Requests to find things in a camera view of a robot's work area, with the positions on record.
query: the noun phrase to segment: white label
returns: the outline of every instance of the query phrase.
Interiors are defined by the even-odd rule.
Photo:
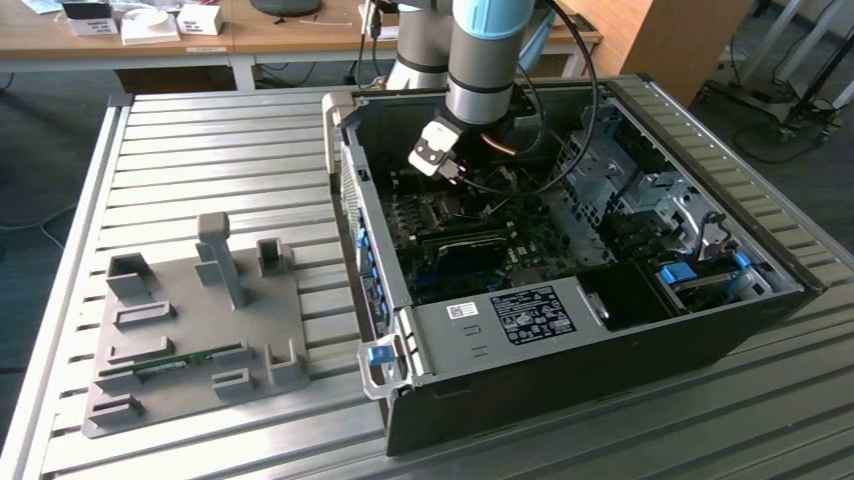
[[[225,47],[187,47],[187,53],[224,52]]]
[[[478,314],[478,306],[474,302],[460,303],[448,307],[448,317],[451,319],[471,317]]]

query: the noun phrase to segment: metal table frame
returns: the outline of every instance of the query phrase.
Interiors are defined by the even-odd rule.
[[[361,393],[329,216],[328,89],[141,96],[107,110],[0,478],[850,476],[854,259],[660,89],[618,81],[830,287],[794,318],[707,369],[388,458],[379,407]],[[295,247],[312,383],[89,440],[79,428],[104,262],[128,250],[152,262],[192,252],[191,217],[212,208],[232,214],[232,248],[272,232]]]

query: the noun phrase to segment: wooden desk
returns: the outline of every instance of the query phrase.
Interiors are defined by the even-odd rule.
[[[361,3],[360,0],[323,0],[323,10],[316,16],[288,19],[287,22],[276,25],[273,24],[275,18],[255,10],[248,0],[233,0],[235,52],[357,50],[359,27],[361,25],[357,6]],[[304,23],[309,21],[319,24],[351,23],[351,25],[324,26]],[[591,44],[602,40],[602,35],[598,32],[586,32],[582,37]],[[568,30],[558,21],[548,44],[571,45],[574,43]],[[377,50],[393,50],[396,47],[396,41],[383,41],[379,42]]]
[[[600,75],[647,73],[688,105],[751,0],[560,0],[604,35],[594,63]]]
[[[125,47],[120,35],[77,37],[61,20],[53,21],[57,14],[37,15],[20,0],[0,0],[0,59],[176,56],[197,53],[197,49],[229,53],[232,2],[219,5],[225,19],[220,35],[184,35],[180,42]]]
[[[361,0],[323,0],[323,10],[307,17],[287,19],[275,24],[275,18],[260,13],[249,0],[233,0],[235,56],[232,66],[243,62],[285,63],[355,60],[359,52],[361,17],[359,4]],[[602,34],[582,33],[584,43],[592,48],[602,41]],[[397,42],[380,41],[376,47],[379,59],[396,57]],[[369,57],[371,40],[365,44],[365,55]],[[544,49],[546,55],[568,55],[562,76],[579,76],[584,63],[580,52],[567,28],[556,23]],[[245,89],[253,82],[251,77],[239,78],[237,88]]]
[[[0,72],[113,70],[228,65],[239,90],[253,90],[252,67],[263,63],[355,60],[359,52],[357,5],[361,0],[323,0],[320,13],[287,19],[260,13],[249,0],[220,0],[225,24],[219,36],[184,35],[180,42],[124,47],[119,35],[73,35],[55,14],[37,15],[20,0],[0,0]],[[317,25],[303,21],[349,25]],[[590,47],[602,35],[583,34]],[[377,44],[377,58],[393,59],[396,41]],[[365,53],[369,57],[369,40]],[[556,26],[546,54],[568,54],[564,76],[579,75],[576,45],[566,27]]]

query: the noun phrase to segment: white box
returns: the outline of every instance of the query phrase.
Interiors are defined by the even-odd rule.
[[[121,17],[121,44],[143,45],[147,43],[177,42],[175,17],[153,9],[131,10]]]
[[[88,18],[85,20],[68,19],[68,25],[75,35],[115,35],[119,33],[116,21],[112,18]]]
[[[177,28],[188,35],[219,35],[223,13],[217,5],[185,4],[177,14]]]

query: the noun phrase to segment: white device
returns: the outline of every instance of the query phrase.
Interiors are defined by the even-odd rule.
[[[121,44],[125,47],[147,43],[177,42],[180,39],[175,17],[167,12],[139,8],[121,17]]]
[[[223,13],[217,5],[187,4],[177,14],[177,28],[187,35],[219,35]]]

